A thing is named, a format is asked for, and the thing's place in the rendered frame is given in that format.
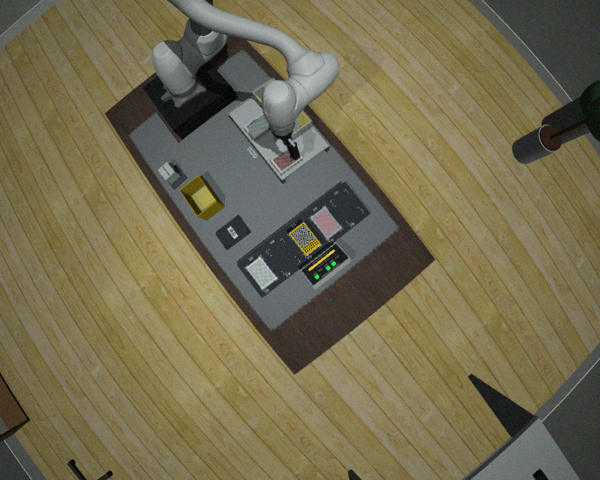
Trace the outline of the white multi-trough reservoir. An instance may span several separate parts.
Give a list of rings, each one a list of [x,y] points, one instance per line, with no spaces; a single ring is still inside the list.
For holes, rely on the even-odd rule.
[[[264,114],[258,116],[253,121],[244,126],[244,130],[248,133],[251,139],[256,142],[262,136],[267,134],[269,130],[269,124],[266,121]]]

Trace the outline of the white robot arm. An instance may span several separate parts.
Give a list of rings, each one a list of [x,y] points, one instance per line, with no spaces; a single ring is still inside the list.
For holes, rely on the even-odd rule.
[[[195,75],[225,47],[229,36],[270,46],[286,59],[290,77],[271,81],[262,94],[265,119],[277,136],[293,131],[294,119],[331,86],[339,73],[332,53],[305,49],[278,29],[217,9],[213,0],[167,1],[189,20],[180,40],[165,40],[154,47],[152,64],[165,85],[161,100],[173,99],[177,109],[207,91]]]

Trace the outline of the yellow waste bin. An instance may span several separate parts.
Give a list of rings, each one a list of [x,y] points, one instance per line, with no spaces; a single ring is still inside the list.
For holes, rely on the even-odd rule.
[[[223,206],[222,202],[220,201],[220,199],[218,199],[218,201],[215,200],[215,202],[212,205],[210,205],[208,208],[206,208],[204,211],[201,211],[200,207],[197,205],[196,201],[192,197],[192,194],[194,194],[199,189],[201,189],[204,186],[203,184],[209,191],[208,183],[202,177],[200,177],[198,175],[193,180],[191,180],[189,183],[187,183],[182,189],[180,189],[180,192],[182,193],[182,195],[184,196],[184,198],[186,199],[187,203],[189,204],[191,209],[194,211],[196,216],[198,216],[204,220],[208,220],[210,217],[212,217],[217,212],[219,212],[221,209],[223,209],[224,206]],[[212,188],[210,188],[209,192],[211,193],[211,195],[213,197],[216,196],[216,194]],[[214,197],[214,199],[215,199],[215,197]],[[196,211],[195,211],[195,206],[197,206]]]

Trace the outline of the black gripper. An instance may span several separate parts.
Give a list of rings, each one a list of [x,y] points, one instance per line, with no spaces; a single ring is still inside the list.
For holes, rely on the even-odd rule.
[[[281,139],[283,141],[284,145],[287,147],[288,151],[291,154],[290,158],[291,158],[291,162],[293,163],[296,159],[298,159],[300,157],[300,153],[299,153],[299,150],[297,147],[297,143],[293,142],[293,139],[291,137],[292,134],[293,134],[293,131],[290,132],[289,134],[287,134],[286,136],[277,136],[274,134],[272,134],[272,136],[274,135],[273,136],[274,142],[277,141],[278,139]]]

